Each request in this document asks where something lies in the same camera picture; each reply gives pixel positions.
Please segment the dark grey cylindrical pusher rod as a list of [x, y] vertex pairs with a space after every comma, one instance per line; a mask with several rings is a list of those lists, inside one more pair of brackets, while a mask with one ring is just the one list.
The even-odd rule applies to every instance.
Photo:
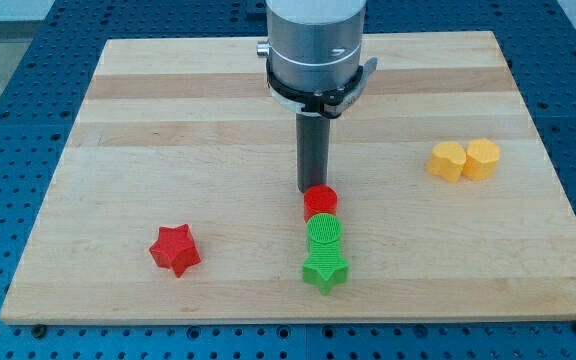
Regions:
[[296, 115], [297, 183], [302, 193], [327, 183], [329, 134], [329, 119]]

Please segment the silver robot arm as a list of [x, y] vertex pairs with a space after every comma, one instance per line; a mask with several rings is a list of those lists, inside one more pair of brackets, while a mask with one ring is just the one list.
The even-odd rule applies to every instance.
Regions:
[[378, 60], [360, 63], [366, 0], [266, 3], [266, 59], [273, 98], [295, 113], [297, 186], [327, 183], [330, 123], [361, 96]]

